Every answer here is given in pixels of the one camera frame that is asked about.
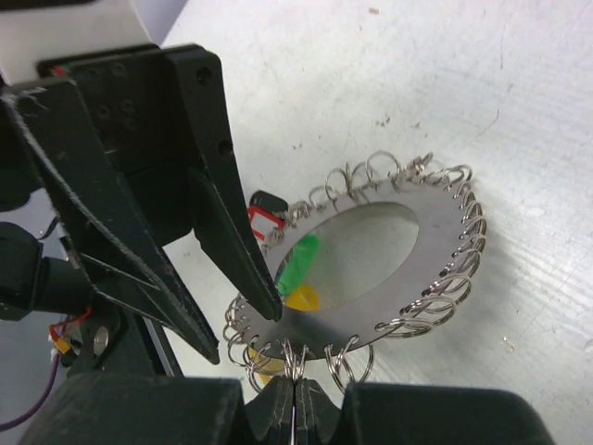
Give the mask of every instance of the metal spring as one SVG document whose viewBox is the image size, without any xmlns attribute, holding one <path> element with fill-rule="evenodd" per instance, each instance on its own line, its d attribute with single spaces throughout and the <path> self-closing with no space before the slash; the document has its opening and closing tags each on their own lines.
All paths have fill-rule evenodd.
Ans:
<svg viewBox="0 0 593 445">
<path fill-rule="evenodd" d="M 433 158 L 432 153 L 413 159 L 404 168 L 395 156 L 380 150 L 371 154 L 366 161 L 357 164 L 353 169 L 350 168 L 349 163 L 346 163 L 344 169 L 332 169 L 326 176 L 323 185 L 313 187 L 309 191 L 307 200 L 298 201 L 291 205 L 287 212 L 277 216 L 285 220 L 286 226 L 296 227 L 299 220 L 307 219 L 313 211 L 324 210 L 328 205 L 332 205 L 336 197 L 341 193 L 330 185 L 331 178 L 336 175 L 344 179 L 346 193 L 352 199 L 360 199 L 364 195 L 363 192 L 366 188 L 377 187 L 380 184 L 380 181 L 377 180 L 378 172 L 372 166 L 372 160 L 377 158 L 387 158 L 393 162 L 395 171 L 389 172 L 387 178 L 391 180 L 394 188 L 399 188 L 404 183 L 410 183 L 442 187 L 446 191 L 455 190 L 453 199 L 458 199 L 460 201 L 460 210 L 465 210 L 461 218 L 461 223 L 465 228 L 459 236 L 462 244 L 455 252 L 451 253 L 452 261 L 444 266 L 439 274 L 439 279 L 427 287 L 418 299 L 402 308 L 399 311 L 399 318 L 388 323 L 378 323 L 374 327 L 377 332 L 388 330 L 385 338 L 418 337 L 428 334 L 435 327 L 446 323 L 453 317 L 458 305 L 469 296 L 472 290 L 471 278 L 480 265 L 481 254 L 486 244 L 486 220 L 482 212 L 482 206 L 470 187 L 473 170 L 469 166 L 458 165 L 423 174 Z M 354 184 L 357 177 L 363 179 L 362 184 Z M 318 202 L 315 197 L 319 194 L 324 194 L 327 199 Z M 283 239 L 284 231 L 274 229 L 266 237 L 266 241 L 262 246 L 263 254 L 265 255 L 270 248 L 281 243 Z M 223 330 L 223 337 L 228 342 L 228 355 L 231 362 L 247 369 L 249 383 L 257 392 L 261 392 L 262 388 L 256 379 L 256 374 L 269 376 L 284 374 L 294 381 L 301 378 L 305 370 L 306 346 L 303 347 L 301 354 L 295 354 L 290 342 L 284 340 L 281 343 L 284 352 L 284 369 L 272 371 L 265 368 L 271 359 L 264 355 L 264 352 L 271 347 L 270 343 L 253 354 L 250 352 L 252 350 L 251 346 L 258 340 L 257 336 L 253 337 L 248 345 L 245 344 L 240 333 L 235 333 L 231 337 L 228 336 L 228 331 L 235 329 L 236 326 L 234 313 L 237 309 L 242 309 L 242 304 L 245 304 L 245 300 L 238 296 L 232 301 L 224 314 L 226 325 Z M 340 374 L 342 369 L 346 372 L 349 382 L 356 380 L 346 354 L 358 341 L 358 336 L 353 336 L 337 353 L 335 359 L 332 357 L 332 344 L 326 345 L 324 349 L 330 375 L 342 392 L 346 390 L 347 386 Z M 242 362 L 237 361 L 232 356 L 231 348 L 235 345 L 244 345 Z M 364 381 L 369 377 L 374 364 L 374 348 L 372 345 L 368 345 L 368 348 L 369 360 L 360 381 Z"/>
</svg>

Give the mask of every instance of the white table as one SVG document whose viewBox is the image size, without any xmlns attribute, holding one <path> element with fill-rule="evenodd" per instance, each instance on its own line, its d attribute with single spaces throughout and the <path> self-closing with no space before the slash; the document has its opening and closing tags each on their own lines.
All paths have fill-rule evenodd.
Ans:
<svg viewBox="0 0 593 445">
<path fill-rule="evenodd" d="M 167 45 L 188 42 L 221 57 L 247 196 L 303 198 L 379 148 L 472 165 L 489 223 L 472 297 L 428 336 L 376 343 L 372 380 L 507 389 L 559 444 L 590 442 L 588 0 L 190 1 Z M 191 236 L 167 251 L 220 336 L 233 286 Z M 214 367 L 171 341 L 187 375 L 242 378 L 253 397 L 226 345 Z M 308 375 L 339 402 L 323 363 Z"/>
</svg>

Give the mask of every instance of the scratch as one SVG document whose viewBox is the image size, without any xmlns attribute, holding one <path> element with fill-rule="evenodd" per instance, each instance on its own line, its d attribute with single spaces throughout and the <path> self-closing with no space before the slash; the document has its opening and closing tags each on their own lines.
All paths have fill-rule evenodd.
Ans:
<svg viewBox="0 0 593 445">
<path fill-rule="evenodd" d="M 485 127 L 485 129 L 484 129 L 484 130 L 482 130 L 480 133 L 478 133 L 476 137 L 478 137 L 478 136 L 481 136 L 482 134 L 484 134 L 485 132 L 487 132 L 488 130 L 490 130 L 490 129 L 492 128 L 492 126 L 493 126 L 495 123 L 497 123 L 497 121 L 498 121 L 498 117 L 500 117 L 500 108 L 497 108 L 497 117 L 496 117 L 496 118 L 494 118 L 494 120 L 493 120 L 493 121 L 491 121 L 491 122 L 490 122 L 490 123 L 489 123 L 489 124 L 488 124 L 488 125 Z"/>
<path fill-rule="evenodd" d="M 504 67 L 504 54 L 503 54 L 503 45 L 504 45 L 504 33 L 507 30 L 507 24 L 505 23 L 502 27 L 502 35 L 500 36 L 500 69 Z"/>
</svg>

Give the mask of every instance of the oval hole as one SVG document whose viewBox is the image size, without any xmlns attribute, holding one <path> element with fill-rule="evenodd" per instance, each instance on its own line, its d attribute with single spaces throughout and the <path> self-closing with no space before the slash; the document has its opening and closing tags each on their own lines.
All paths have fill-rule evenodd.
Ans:
<svg viewBox="0 0 593 445">
<path fill-rule="evenodd" d="M 398 204 L 344 212 L 309 234 L 319 238 L 319 248 L 302 283 L 315 290 L 319 309 L 345 304 L 380 285 L 403 263 L 418 230 L 414 212 Z"/>
</svg>

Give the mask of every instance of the purple cable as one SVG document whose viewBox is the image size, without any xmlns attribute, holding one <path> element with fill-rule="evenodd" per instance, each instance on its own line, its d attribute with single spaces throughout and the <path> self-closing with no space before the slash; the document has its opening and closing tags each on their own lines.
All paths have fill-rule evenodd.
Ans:
<svg viewBox="0 0 593 445">
<path fill-rule="evenodd" d="M 56 374 L 57 374 L 57 366 L 59 365 L 59 355 L 57 354 L 52 361 L 52 370 L 51 374 L 49 375 L 49 380 L 47 381 L 47 385 L 45 385 L 44 393 L 41 395 L 39 400 L 27 411 L 25 414 L 20 415 L 16 419 L 10 420 L 4 424 L 0 424 L 0 433 L 4 431 L 8 431 L 9 429 L 14 428 L 15 426 L 19 426 L 23 422 L 29 420 L 35 413 L 39 411 L 42 405 L 45 403 L 47 398 L 49 397 L 49 393 L 52 391 L 52 386 L 56 381 Z"/>
</svg>

